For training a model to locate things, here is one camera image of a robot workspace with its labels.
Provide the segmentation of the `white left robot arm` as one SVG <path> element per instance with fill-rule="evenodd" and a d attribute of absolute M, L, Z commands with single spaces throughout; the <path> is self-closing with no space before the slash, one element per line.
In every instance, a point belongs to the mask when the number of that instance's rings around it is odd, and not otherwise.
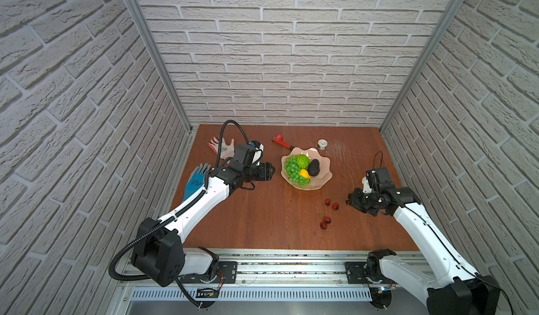
<path fill-rule="evenodd" d="M 200 164 L 189 178 L 182 204 L 158 220 L 147 218 L 140 224 L 140 241 L 133 247 L 131 264 L 161 287 L 192 274 L 213 280 L 218 255 L 202 247 L 184 249 L 183 244 L 198 223 L 244 183 L 270 181 L 274 174 L 275 167 L 269 162 L 246 166 L 240 172 Z"/>

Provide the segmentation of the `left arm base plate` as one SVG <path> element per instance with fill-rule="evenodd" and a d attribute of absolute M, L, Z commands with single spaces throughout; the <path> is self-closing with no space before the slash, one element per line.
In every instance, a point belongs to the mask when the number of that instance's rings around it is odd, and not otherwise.
<path fill-rule="evenodd" d="M 201 274 L 189 274 L 180 277 L 183 284 L 210 284 L 217 285 L 224 280 L 224 284 L 235 284 L 238 272 L 238 262 L 235 261 L 220 261 L 216 276 L 213 278 L 205 277 Z"/>

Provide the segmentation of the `green grape bunch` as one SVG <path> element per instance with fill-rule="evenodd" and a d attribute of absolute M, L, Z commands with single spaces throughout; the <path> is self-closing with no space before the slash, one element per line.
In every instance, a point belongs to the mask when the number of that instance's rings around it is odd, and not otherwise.
<path fill-rule="evenodd" d="M 285 160 L 284 170 L 289 177 L 289 180 L 299 186 L 305 186 L 311 183 L 310 179 L 299 176 L 301 168 L 296 164 L 296 155 L 289 156 L 289 158 Z"/>

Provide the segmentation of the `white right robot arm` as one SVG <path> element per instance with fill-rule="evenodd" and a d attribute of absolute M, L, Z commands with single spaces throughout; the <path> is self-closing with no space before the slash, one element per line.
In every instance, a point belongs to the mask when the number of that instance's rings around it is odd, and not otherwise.
<path fill-rule="evenodd" d="M 357 188 L 346 203 L 369 215 L 382 213 L 394 218 L 434 273 L 422 273 L 392 250 L 375 250 L 369 253 L 364 266 L 370 283 L 394 281 L 421 301 L 430 314 L 495 314 L 501 287 L 459 254 L 408 187 L 369 193 Z"/>

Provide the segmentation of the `green bumpy fake fruit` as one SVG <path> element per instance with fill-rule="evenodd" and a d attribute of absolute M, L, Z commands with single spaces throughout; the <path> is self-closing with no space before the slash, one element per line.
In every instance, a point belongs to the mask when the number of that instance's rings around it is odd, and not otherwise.
<path fill-rule="evenodd" d="M 296 155 L 296 164 L 301 169 L 307 169 L 310 165 L 310 159 L 307 155 L 304 154 Z"/>

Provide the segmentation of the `yellow fake pear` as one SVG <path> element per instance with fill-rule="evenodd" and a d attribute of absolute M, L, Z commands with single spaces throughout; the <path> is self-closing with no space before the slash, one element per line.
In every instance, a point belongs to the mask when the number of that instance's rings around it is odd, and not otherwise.
<path fill-rule="evenodd" d="M 306 169 L 301 169 L 299 172 L 299 176 L 304 177 L 306 179 L 310 179 L 310 174 Z"/>

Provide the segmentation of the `dark fake avocado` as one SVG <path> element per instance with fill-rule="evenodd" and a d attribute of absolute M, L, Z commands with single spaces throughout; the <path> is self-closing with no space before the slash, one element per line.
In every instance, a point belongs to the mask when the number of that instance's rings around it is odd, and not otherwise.
<path fill-rule="evenodd" d="M 317 177 L 320 173 L 320 162 L 318 159 L 313 159 L 307 168 L 310 177 Z"/>

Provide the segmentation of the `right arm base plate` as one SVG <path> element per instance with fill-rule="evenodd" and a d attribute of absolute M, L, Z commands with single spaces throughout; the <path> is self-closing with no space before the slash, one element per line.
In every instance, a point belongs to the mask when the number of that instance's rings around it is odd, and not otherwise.
<path fill-rule="evenodd" d="M 364 268 L 365 262 L 345 262 L 345 275 L 349 285 L 384 285 L 389 287 L 396 287 L 397 284 L 390 279 L 379 279 L 371 281 Z"/>

